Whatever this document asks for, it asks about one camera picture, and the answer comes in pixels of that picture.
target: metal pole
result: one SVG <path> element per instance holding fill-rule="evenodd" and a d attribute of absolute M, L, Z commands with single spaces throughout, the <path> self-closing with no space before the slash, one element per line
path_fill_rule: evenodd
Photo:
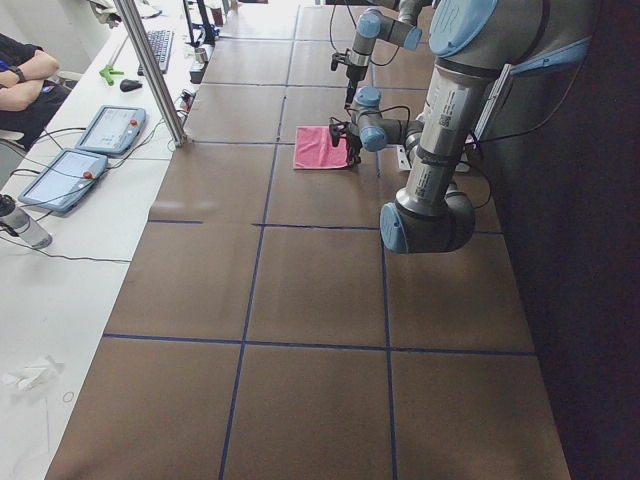
<path fill-rule="evenodd" d="M 144 74 L 149 81 L 149 86 L 151 87 L 153 96 L 160 108 L 162 118 L 164 118 L 164 121 L 171 132 L 171 136 L 173 137 L 176 147 L 181 147 L 184 144 L 187 135 L 184 133 L 182 123 L 180 122 L 180 118 L 178 117 L 173 101 L 171 100 L 171 95 L 169 95 L 167 85 L 164 83 L 164 78 L 162 78 L 162 72 L 158 67 L 153 51 L 151 50 L 151 46 L 149 45 L 149 41 L 147 40 L 147 32 L 144 29 L 144 25 L 142 24 L 142 20 L 140 19 L 134 0 L 114 0 L 114 3 L 116 4 L 116 8 L 122 17 L 124 26 L 129 33 L 129 38 L 131 39 L 134 50 L 136 51 L 138 60 L 142 64 Z"/>

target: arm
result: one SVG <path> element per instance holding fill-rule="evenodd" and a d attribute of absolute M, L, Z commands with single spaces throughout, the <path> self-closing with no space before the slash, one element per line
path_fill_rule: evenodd
<path fill-rule="evenodd" d="M 354 106 L 349 108 L 348 155 L 352 151 L 357 155 L 360 146 L 370 151 L 381 150 L 391 140 L 394 144 L 404 143 L 412 163 L 405 188 L 380 213 L 382 239 L 396 253 L 448 252 L 469 240 L 475 228 L 474 208 L 452 177 L 467 135 L 482 111 L 487 87 L 498 78 L 505 64 L 516 65 L 512 72 L 524 73 L 553 71 L 582 61 L 600 2 L 442 0 L 438 3 L 429 39 L 437 58 L 423 120 L 394 124 L 383 119 L 379 110 L 381 94 L 374 87 L 358 90 Z M 409 10 L 420 5 L 408 0 L 400 0 L 401 4 L 410 6 Z M 360 18 L 363 21 L 358 23 L 353 51 L 362 58 L 366 56 L 366 62 L 354 56 L 347 63 L 352 71 L 365 71 L 373 41 L 365 45 L 366 51 L 359 47 L 363 39 L 373 38 L 377 33 L 368 27 L 380 15 L 367 10 Z M 364 74 L 355 79 L 349 76 L 349 70 L 347 74 L 349 101 L 357 86 L 355 80 L 364 78 Z M 350 144 L 354 138 L 355 146 Z"/>
<path fill-rule="evenodd" d="M 44 79 L 53 75 L 60 65 L 58 61 L 42 50 L 36 50 L 33 57 L 21 65 L 26 82 L 18 83 L 20 78 L 14 72 L 0 72 L 0 110 L 20 112 L 31 105 L 40 95 Z"/>
<path fill-rule="evenodd" d="M 0 88 L 0 110 L 20 112 L 31 105 L 40 95 L 43 80 L 28 80 L 12 87 Z"/>
<path fill-rule="evenodd" d="M 417 6 L 417 11 L 414 12 L 415 15 L 412 17 L 414 24 L 417 21 L 420 9 L 422 9 L 421 4 Z M 367 9 L 358 19 L 353 47 L 347 49 L 345 53 L 336 51 L 331 57 L 331 70 L 335 71 L 339 63 L 347 66 L 349 85 L 347 86 L 347 96 L 344 103 L 345 108 L 351 106 L 358 88 L 358 82 L 364 80 L 367 74 L 371 54 L 377 39 L 384 39 L 407 50 L 415 50 L 418 48 L 421 37 L 422 30 L 415 25 L 387 17 L 378 9 Z"/>
<path fill-rule="evenodd" d="M 26 80 L 44 80 L 49 78 L 51 75 L 56 73 L 60 68 L 60 64 L 58 61 L 53 58 L 48 53 L 43 52 L 42 50 L 36 50 L 33 57 L 31 57 L 26 62 L 20 65 L 14 65 L 19 67 L 22 70 L 22 74 Z M 2 82 L 2 80 L 6 80 L 7 74 L 11 74 L 17 83 L 19 80 L 18 75 L 11 71 L 0 72 L 2 77 L 0 77 L 0 83 L 5 85 L 6 87 L 10 87 L 12 85 Z"/>

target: dark wall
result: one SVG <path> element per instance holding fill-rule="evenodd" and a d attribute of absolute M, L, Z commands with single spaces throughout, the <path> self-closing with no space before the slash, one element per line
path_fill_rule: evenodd
<path fill-rule="evenodd" d="M 639 3 L 603 2 L 548 124 L 484 147 L 574 480 L 640 479 Z M 489 136 L 535 125 L 569 78 L 516 82 Z"/>

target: person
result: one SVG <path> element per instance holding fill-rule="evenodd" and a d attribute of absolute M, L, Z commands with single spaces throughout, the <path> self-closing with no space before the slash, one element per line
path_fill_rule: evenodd
<path fill-rule="evenodd" d="M 69 94 L 47 80 L 58 61 L 42 48 L 0 33 L 0 129 L 21 132 L 29 150 Z"/>

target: white desk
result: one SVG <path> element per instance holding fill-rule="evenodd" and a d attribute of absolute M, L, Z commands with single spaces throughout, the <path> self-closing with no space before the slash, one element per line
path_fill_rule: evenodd
<path fill-rule="evenodd" d="M 184 45 L 186 33 L 180 33 L 186 32 L 186 24 L 179 11 L 171 11 L 172 2 L 166 3 L 169 15 L 146 20 L 145 27 L 176 31 L 165 82 L 172 98 L 177 98 L 184 88 L 194 91 L 196 86 L 189 83 L 192 58 L 186 55 L 190 53 Z M 113 86 L 99 76 L 125 35 L 124 25 L 113 31 L 48 131 L 84 127 L 104 104 L 146 109 L 147 124 L 137 142 L 161 120 L 144 78 L 141 89 L 127 93 L 119 89 L 121 79 L 138 78 L 139 62 L 129 40 L 114 63 L 114 68 L 125 74 L 114 76 Z M 72 147 L 81 133 L 64 132 L 54 137 L 61 146 Z M 149 144 L 136 150 L 122 167 L 109 171 L 74 210 L 41 220 L 54 238 L 46 252 L 130 260 L 173 150 L 171 136 L 161 125 Z M 47 139 L 36 144 L 28 158 L 47 164 L 58 151 L 59 147 Z M 25 160 L 20 168 L 40 167 Z M 16 198 L 31 180 L 13 176 L 2 193 Z M 35 207 L 27 210 L 35 218 L 44 213 Z M 64 364 L 64 371 L 55 380 L 30 391 L 0 385 L 0 479 L 37 480 L 44 478 L 60 443 L 128 264 L 48 258 L 0 241 L 0 265 L 0 374 L 19 370 L 47 355 Z"/>

